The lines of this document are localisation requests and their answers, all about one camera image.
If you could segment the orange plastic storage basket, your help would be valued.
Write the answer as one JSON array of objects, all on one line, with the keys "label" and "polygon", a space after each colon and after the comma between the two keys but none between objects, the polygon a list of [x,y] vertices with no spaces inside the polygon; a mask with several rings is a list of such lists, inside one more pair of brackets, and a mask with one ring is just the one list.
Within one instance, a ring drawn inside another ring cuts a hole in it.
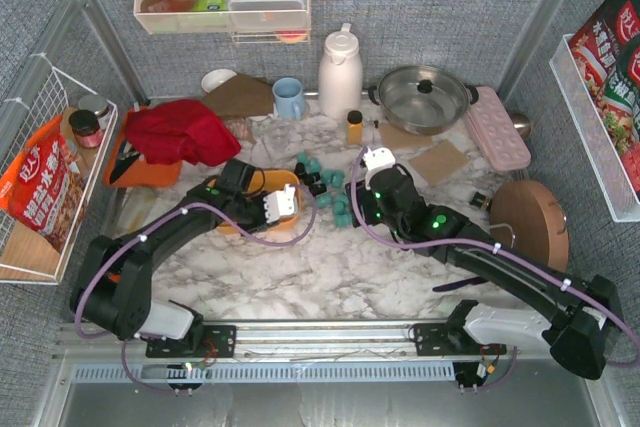
[{"label": "orange plastic storage basket", "polygon": [[[237,194],[257,194],[266,191],[268,194],[281,190],[286,184],[298,184],[298,177],[285,170],[264,170],[242,162],[229,162],[220,174],[212,176],[207,181],[207,191],[212,194],[224,194],[226,203],[221,207],[230,217],[231,201]],[[296,217],[283,219],[270,224],[266,230],[284,230],[291,228]]]}]

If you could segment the red cloth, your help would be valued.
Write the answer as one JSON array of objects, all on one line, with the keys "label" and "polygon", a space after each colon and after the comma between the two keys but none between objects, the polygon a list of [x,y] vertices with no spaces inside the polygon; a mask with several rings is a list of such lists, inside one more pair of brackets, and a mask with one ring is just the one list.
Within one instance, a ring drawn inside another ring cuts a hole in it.
[{"label": "red cloth", "polygon": [[186,161],[215,167],[241,151],[239,141],[222,120],[194,99],[166,102],[130,113],[124,136],[149,164]]}]

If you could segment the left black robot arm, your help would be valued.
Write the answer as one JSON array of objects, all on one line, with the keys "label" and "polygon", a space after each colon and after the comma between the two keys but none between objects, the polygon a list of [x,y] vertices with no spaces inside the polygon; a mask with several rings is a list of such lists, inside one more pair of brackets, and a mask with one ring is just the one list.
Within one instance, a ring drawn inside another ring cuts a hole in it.
[{"label": "left black robot arm", "polygon": [[152,277],[171,255],[196,237],[223,223],[248,233],[267,226],[264,193],[249,191],[259,168],[232,159],[220,174],[191,188],[167,213],[139,230],[111,239],[92,240],[72,290],[70,309],[76,333],[87,320],[120,340],[135,336],[185,341],[198,334],[197,313],[175,302],[152,299]]}]

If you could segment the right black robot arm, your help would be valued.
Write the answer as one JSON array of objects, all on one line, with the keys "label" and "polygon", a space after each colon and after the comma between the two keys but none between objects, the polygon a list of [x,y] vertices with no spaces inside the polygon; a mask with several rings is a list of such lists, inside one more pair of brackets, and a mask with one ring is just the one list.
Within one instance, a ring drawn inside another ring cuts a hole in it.
[{"label": "right black robot arm", "polygon": [[598,380],[616,363],[607,354],[625,324],[616,285],[555,271],[500,244],[459,212],[425,203],[411,176],[398,165],[379,169],[346,187],[357,225],[370,232],[386,225],[390,247],[451,264],[508,291],[544,320],[535,338],[568,372]]}]

